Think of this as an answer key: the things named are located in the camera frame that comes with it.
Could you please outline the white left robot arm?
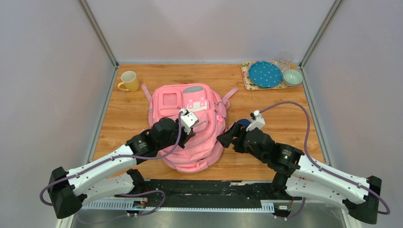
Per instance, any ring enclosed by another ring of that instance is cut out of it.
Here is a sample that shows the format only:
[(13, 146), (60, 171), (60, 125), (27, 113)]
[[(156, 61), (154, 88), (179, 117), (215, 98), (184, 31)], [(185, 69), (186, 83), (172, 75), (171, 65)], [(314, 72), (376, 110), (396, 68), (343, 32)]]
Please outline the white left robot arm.
[(169, 153), (184, 148), (198, 121), (193, 112), (179, 113), (176, 120), (164, 117), (98, 160), (70, 170), (54, 169), (39, 194), (40, 201), (52, 206), (58, 219), (64, 219), (96, 200), (147, 194), (143, 177), (133, 167), (162, 159), (158, 152), (165, 148), (170, 148)]

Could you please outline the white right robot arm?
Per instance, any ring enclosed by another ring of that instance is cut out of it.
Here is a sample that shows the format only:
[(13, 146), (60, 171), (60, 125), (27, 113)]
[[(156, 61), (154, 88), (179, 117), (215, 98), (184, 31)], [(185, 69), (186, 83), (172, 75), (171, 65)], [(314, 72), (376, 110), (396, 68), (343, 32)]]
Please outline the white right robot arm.
[(346, 210), (367, 224), (376, 224), (382, 181), (376, 176), (361, 178), (309, 158), (302, 150), (278, 143), (256, 128), (235, 123), (217, 136), (219, 143), (235, 152), (248, 153), (275, 171), (271, 193), (277, 199), (303, 197)]

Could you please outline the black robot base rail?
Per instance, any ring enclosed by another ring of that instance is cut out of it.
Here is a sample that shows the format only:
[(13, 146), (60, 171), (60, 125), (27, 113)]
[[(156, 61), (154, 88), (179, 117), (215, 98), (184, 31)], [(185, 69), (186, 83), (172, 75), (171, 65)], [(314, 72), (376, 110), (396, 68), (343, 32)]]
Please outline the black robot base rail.
[(290, 206), (292, 197), (274, 193), (270, 181), (158, 180), (145, 181), (136, 193), (162, 190), (145, 196), (147, 206), (155, 207), (162, 199), (167, 208), (257, 209), (267, 200)]

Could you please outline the pink student backpack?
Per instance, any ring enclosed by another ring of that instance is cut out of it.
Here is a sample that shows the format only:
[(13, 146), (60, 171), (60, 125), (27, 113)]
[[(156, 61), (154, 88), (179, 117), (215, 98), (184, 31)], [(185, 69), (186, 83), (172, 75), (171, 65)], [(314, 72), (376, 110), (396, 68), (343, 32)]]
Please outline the pink student backpack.
[(182, 173), (195, 173), (214, 164), (223, 152), (223, 146), (216, 139), (226, 132), (229, 99), (238, 91), (231, 89), (220, 96), (206, 84), (164, 85), (150, 93), (146, 85), (141, 86), (149, 101), (148, 122), (153, 125), (163, 117), (176, 120), (182, 109), (194, 113), (196, 119), (191, 137), (184, 148), (163, 149), (163, 162)]

